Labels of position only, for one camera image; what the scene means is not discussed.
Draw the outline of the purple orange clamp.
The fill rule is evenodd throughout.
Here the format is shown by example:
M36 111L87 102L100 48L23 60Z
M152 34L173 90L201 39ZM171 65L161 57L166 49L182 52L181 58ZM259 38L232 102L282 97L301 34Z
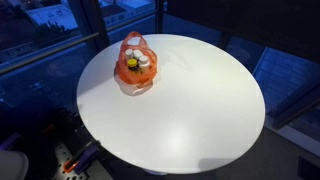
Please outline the purple orange clamp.
M90 141L63 165L63 171L66 173L70 173L71 171L77 174L82 173L98 152L97 142Z

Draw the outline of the white cap bottle middle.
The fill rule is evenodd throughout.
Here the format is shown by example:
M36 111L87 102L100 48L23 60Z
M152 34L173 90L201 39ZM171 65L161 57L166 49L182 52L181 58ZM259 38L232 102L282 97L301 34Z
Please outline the white cap bottle middle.
M134 50L133 51L133 57L135 59L139 59L142 55L143 55L143 53L140 50Z

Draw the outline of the brown bottle yellow cap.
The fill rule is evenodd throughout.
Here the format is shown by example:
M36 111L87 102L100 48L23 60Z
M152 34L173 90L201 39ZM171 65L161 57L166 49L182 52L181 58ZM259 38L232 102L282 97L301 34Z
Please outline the brown bottle yellow cap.
M134 72L134 73L138 73L139 72L139 64L138 61L134 58L129 59L127 61L127 67L130 71Z

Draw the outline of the white cap bottle left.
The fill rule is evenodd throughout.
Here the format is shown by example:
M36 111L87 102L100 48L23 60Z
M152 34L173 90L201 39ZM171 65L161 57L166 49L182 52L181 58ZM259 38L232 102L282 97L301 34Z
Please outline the white cap bottle left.
M133 58L133 50L132 49L127 49L125 51L125 56L126 56L126 61L128 61L129 59Z

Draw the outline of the orange plastic bag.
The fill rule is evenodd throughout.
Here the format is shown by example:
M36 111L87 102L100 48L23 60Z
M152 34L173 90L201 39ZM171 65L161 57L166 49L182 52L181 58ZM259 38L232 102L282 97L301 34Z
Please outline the orange plastic bag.
M139 67L139 72L134 73L127 67L127 61L125 51L127 49L140 50L143 55L149 57L150 68L147 73L142 74ZM143 85L153 80L157 74L157 55L152 51L145 39L139 32L130 32L127 37L123 40L119 52L118 61L116 63L115 71L119 78L127 84L132 85Z

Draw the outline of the white cap bottle right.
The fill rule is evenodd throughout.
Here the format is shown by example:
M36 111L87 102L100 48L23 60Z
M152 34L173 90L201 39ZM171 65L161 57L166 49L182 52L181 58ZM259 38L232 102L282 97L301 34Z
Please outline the white cap bottle right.
M150 61L148 56L143 55L139 58L139 67L142 74L149 71Z

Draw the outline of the white cap bottle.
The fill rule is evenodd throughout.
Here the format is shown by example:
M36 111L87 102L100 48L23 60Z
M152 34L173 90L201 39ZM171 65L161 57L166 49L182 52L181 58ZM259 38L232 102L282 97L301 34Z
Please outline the white cap bottle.
M127 49L125 51L125 56L126 56L126 61L128 61L129 59L133 58L133 50L132 49Z
M139 67L142 74L149 71L150 61L148 56L143 55L139 58Z
M139 59L142 55L143 55L143 53L140 50L134 50L133 51L133 57L135 59Z

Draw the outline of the round white table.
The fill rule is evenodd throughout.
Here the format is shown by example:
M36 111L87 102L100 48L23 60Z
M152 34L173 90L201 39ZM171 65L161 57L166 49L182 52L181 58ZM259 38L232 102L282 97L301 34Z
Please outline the round white table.
M151 34L146 41L158 56L158 73L143 90L115 75L119 44L84 69L77 105L90 134L118 158L159 173L214 170L245 154L265 121L251 73L201 40Z

